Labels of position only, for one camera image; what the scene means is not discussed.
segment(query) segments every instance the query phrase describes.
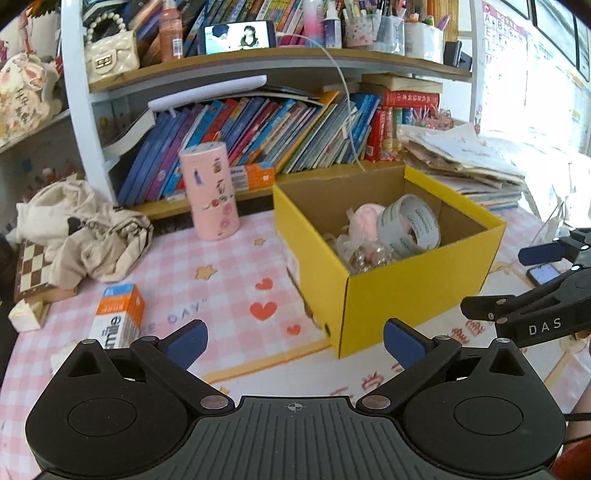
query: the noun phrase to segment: white cable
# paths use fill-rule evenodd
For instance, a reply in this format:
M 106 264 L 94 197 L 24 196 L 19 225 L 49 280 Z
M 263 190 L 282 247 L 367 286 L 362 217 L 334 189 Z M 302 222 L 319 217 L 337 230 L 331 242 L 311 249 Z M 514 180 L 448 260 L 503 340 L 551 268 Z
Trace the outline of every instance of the white cable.
M 353 124 L 352 124 L 353 122 L 351 121 L 351 119 L 353 118 L 353 110 L 351 110 L 350 93 L 349 93 L 349 88 L 347 87 L 347 82 L 345 81 L 345 76 L 343 75 L 343 71 L 340 69 L 339 64 L 336 63 L 336 60 L 329 53 L 329 51 L 326 50 L 326 48 L 324 48 L 322 45 L 320 45 L 313 38 L 306 37 L 305 35 L 299 35 L 297 33 L 283 33 L 283 32 L 277 32 L 277 37 L 300 37 L 305 40 L 311 41 L 313 44 L 315 44 L 317 47 L 319 47 L 324 52 L 324 54 L 329 58 L 329 60 L 333 63 L 333 65 L 335 66 L 335 68 L 339 72 L 340 81 L 343 82 L 343 87 L 345 88 L 345 93 L 347 94 L 347 109 L 349 110 L 349 122 L 347 122 L 348 123 L 347 131 L 349 134 L 349 142 L 351 143 L 351 151 L 353 152 L 353 157 L 354 157 L 355 161 L 357 162 L 357 164 L 360 166 L 361 170 L 366 171 L 365 168 L 363 167 L 363 165 L 361 164 L 361 162 L 359 161 L 359 158 L 357 156 L 357 150 L 355 149 L 355 142 L 353 140 Z

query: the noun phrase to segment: spray bottle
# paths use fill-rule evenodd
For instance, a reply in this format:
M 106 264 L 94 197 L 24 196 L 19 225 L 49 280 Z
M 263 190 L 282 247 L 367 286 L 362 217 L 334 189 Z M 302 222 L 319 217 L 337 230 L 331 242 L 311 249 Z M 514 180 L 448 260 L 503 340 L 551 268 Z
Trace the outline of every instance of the spray bottle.
M 329 0 L 324 19 L 324 46 L 326 48 L 343 48 L 340 20 L 336 12 L 335 0 Z

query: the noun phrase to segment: tape roll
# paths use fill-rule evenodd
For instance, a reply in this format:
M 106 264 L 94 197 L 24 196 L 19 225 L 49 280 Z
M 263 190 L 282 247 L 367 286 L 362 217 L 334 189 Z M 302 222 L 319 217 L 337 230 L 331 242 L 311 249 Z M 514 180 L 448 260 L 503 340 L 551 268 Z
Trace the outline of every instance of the tape roll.
M 414 238 L 404 227 L 410 224 Z M 437 248 L 441 241 L 439 224 L 429 206 L 416 195 L 405 195 L 378 217 L 378 238 L 394 251 L 397 260 Z

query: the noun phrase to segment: beige cloth bag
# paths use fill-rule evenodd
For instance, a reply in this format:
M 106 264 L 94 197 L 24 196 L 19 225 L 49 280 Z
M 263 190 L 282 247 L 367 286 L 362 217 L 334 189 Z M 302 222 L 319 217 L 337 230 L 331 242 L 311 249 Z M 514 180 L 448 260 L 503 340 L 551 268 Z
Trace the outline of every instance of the beige cloth bag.
M 49 185 L 17 210 L 9 240 L 43 245 L 52 262 L 49 282 L 61 288 L 74 288 L 87 275 L 123 280 L 152 242 L 145 215 L 100 199 L 85 180 Z

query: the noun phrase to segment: poster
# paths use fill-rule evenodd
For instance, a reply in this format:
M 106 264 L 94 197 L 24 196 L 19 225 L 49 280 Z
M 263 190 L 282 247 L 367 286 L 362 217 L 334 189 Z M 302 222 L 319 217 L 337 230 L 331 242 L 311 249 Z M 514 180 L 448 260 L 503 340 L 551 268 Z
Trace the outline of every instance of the poster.
M 482 128 L 544 137 L 557 147 L 585 152 L 591 126 L 591 90 L 533 26 L 532 34 L 491 4 L 482 2 L 482 9 Z

